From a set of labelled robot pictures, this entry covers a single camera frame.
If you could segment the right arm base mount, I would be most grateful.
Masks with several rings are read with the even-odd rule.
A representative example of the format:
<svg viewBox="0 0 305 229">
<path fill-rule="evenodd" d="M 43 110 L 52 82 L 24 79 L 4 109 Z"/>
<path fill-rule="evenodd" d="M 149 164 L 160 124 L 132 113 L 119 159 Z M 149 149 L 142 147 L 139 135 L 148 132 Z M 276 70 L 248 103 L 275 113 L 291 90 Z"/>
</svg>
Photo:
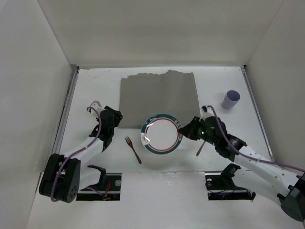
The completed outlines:
<svg viewBox="0 0 305 229">
<path fill-rule="evenodd" d="M 205 173 L 205 187 L 209 201 L 254 200 L 255 192 L 236 186 L 233 181 L 224 181 L 221 173 Z"/>
</svg>

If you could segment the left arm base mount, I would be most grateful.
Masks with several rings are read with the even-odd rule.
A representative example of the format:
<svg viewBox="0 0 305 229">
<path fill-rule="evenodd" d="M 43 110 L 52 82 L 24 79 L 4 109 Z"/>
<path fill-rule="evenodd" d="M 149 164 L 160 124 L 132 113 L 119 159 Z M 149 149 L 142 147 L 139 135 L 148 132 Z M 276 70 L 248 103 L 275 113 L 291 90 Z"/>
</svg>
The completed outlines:
<svg viewBox="0 0 305 229">
<path fill-rule="evenodd" d="M 105 184 L 95 184 L 82 189 L 77 201 L 120 201 L 122 173 L 107 173 Z"/>
</svg>

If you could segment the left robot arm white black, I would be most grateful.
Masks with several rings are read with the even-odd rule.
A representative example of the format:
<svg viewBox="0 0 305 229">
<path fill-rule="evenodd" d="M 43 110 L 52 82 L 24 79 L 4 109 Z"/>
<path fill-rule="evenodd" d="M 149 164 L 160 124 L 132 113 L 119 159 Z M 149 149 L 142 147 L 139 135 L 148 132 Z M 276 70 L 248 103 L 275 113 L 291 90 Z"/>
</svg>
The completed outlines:
<svg viewBox="0 0 305 229">
<path fill-rule="evenodd" d="M 87 107 L 87 111 L 94 113 L 98 122 L 88 138 L 74 150 L 62 155 L 52 154 L 46 164 L 39 194 L 53 202 L 71 203 L 83 189 L 94 191 L 105 199 L 111 189 L 106 169 L 88 162 L 110 145 L 122 114 L 97 104 Z"/>
</svg>

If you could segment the white plate green red rim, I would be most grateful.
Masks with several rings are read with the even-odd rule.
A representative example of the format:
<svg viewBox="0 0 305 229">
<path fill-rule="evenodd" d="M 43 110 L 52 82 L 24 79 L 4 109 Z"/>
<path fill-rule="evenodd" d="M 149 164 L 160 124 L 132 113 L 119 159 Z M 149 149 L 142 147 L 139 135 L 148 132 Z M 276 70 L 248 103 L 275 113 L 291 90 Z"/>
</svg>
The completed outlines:
<svg viewBox="0 0 305 229">
<path fill-rule="evenodd" d="M 148 118 L 140 132 L 141 143 L 146 150 L 166 155 L 178 148 L 183 135 L 179 133 L 180 122 L 169 114 L 157 114 Z"/>
</svg>

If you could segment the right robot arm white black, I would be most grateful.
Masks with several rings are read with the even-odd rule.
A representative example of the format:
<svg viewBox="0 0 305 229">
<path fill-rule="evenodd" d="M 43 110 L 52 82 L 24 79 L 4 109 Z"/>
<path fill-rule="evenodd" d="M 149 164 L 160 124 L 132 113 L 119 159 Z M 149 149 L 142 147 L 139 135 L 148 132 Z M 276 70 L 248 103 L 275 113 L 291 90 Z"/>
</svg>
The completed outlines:
<svg viewBox="0 0 305 229">
<path fill-rule="evenodd" d="M 236 186 L 249 189 L 278 204 L 292 219 L 305 220 L 305 176 L 287 171 L 256 153 L 245 141 L 227 133 L 215 116 L 194 117 L 179 133 L 191 140 L 202 139 L 231 161 L 224 175 Z"/>
</svg>

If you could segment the lilac plastic cup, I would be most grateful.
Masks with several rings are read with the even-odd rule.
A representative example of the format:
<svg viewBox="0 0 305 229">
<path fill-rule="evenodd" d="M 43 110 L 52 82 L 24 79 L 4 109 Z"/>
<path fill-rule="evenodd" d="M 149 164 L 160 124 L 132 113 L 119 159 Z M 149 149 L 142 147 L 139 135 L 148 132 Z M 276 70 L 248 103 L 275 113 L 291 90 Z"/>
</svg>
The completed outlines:
<svg viewBox="0 0 305 229">
<path fill-rule="evenodd" d="M 232 109 L 240 100 L 240 94 L 235 90 L 230 90 L 225 94 L 222 107 L 226 110 Z"/>
</svg>

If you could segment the grey cloth napkin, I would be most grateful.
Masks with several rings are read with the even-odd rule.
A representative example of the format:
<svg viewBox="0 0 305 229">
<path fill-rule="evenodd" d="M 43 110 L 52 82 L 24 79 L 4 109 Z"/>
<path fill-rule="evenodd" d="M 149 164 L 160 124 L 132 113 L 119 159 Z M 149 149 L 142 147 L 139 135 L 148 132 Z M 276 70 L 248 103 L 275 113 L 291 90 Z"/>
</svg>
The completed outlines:
<svg viewBox="0 0 305 229">
<path fill-rule="evenodd" d="M 168 70 L 166 73 L 139 73 L 121 80 L 119 127 L 140 129 L 158 114 L 175 117 L 182 125 L 200 115 L 193 73 Z"/>
</svg>

